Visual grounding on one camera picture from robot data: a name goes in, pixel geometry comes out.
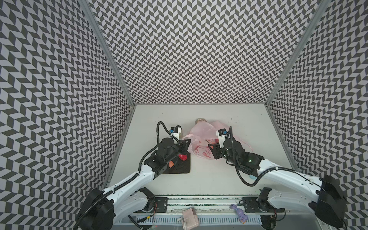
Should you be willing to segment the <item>red fake strawberry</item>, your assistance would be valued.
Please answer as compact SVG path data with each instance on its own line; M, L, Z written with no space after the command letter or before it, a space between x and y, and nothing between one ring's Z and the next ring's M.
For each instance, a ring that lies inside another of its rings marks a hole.
M179 154L178 157L181 161L186 161L187 160L187 155Z

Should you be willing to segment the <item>pink plastic bag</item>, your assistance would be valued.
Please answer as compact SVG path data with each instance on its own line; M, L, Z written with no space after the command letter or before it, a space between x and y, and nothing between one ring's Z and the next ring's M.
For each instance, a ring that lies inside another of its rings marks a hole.
M220 121L199 122L194 125L189 134L183 137L184 140L191 139L189 153L206 160L214 160L208 144L219 143L217 131L222 128L228 132L230 126ZM230 134L227 133L226 139L228 138L230 138Z

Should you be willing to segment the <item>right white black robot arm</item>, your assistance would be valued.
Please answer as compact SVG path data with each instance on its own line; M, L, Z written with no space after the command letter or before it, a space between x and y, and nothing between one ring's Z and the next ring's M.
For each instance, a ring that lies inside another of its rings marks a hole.
M267 179L292 190L282 194L270 187L261 189L257 203L262 211L293 209L310 212L332 227L347 227L347 197L337 179L330 175L321 178L302 174L247 152L234 138L232 128L219 129L215 133L218 143L208 145L214 158L225 159L246 186L255 187L262 179Z

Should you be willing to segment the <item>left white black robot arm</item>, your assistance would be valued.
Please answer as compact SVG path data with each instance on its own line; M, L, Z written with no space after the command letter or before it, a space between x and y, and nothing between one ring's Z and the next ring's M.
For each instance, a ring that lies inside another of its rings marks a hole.
M114 224L136 211L155 210L155 195L146 185L174 167L180 155L187 155L190 139L181 140L181 126L165 129L169 137L160 139L140 160L138 169L103 190L93 189L76 216L75 230L110 230Z

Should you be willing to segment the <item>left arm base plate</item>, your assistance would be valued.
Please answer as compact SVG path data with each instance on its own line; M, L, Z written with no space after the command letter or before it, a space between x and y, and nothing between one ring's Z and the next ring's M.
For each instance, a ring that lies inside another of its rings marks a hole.
M154 211L156 213L166 213L167 208L168 208L168 197L159 196L155 198L149 198L147 205L142 211L151 213L153 213Z

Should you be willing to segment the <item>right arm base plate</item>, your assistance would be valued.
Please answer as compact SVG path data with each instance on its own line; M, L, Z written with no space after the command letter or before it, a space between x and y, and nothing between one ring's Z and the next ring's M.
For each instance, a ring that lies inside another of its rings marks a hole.
M247 213L283 213L285 209L274 208L267 200L258 201L257 197L242 197L239 204Z

